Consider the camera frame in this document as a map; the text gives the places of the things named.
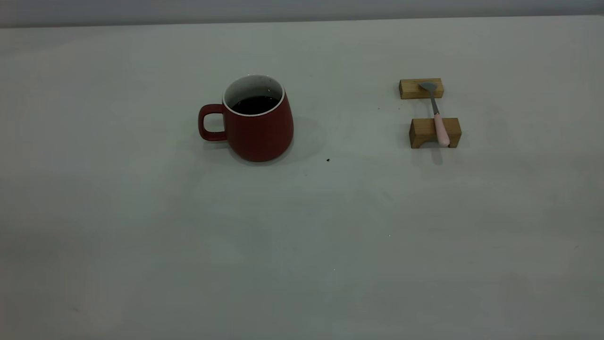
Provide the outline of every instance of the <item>table surface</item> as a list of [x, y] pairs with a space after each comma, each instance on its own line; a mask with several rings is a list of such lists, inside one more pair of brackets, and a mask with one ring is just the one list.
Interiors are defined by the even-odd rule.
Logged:
[[[0, 30], [0, 338], [602, 339], [603, 34], [601, 16]], [[251, 73], [294, 113], [273, 162], [197, 131]], [[431, 107], [397, 83], [425, 77], [456, 149], [410, 148]]]

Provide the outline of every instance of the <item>dark liquid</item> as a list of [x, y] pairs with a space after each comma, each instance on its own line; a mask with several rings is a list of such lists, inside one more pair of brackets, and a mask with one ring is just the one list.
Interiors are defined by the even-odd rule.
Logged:
[[260, 114], [277, 106], [279, 100], [267, 96], [243, 99], [233, 106], [233, 111], [240, 114]]

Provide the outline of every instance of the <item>pink spoon handle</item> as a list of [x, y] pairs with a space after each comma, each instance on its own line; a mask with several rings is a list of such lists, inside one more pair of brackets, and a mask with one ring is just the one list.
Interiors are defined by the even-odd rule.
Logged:
[[439, 139], [440, 146], [449, 146], [451, 141], [449, 141], [449, 135], [447, 135], [447, 130], [439, 113], [434, 115], [434, 126], [436, 127], [436, 136]]

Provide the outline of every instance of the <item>red mug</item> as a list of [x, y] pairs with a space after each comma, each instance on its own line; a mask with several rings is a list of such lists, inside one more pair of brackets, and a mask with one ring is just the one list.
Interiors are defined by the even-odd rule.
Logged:
[[[278, 104], [260, 114], [247, 115], [233, 110], [237, 103], [256, 96], [272, 97]], [[211, 113], [222, 113], [224, 131], [205, 129], [204, 117]], [[203, 139], [226, 140], [241, 158], [253, 162], [277, 158], [288, 149], [294, 137], [294, 119], [285, 89], [275, 79], [261, 75], [235, 80], [222, 95], [222, 104], [202, 107], [198, 128]]]

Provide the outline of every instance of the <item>mug handle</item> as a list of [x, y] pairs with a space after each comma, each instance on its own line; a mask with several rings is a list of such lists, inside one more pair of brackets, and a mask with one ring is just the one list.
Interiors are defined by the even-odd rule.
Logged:
[[199, 128], [199, 135], [211, 142], [217, 142], [219, 140], [227, 140], [227, 133], [225, 131], [220, 132], [209, 132], [205, 129], [204, 126], [204, 117], [209, 115], [210, 113], [222, 113], [222, 104], [209, 104], [204, 105], [204, 107], [199, 110], [199, 117], [197, 119], [197, 126]]

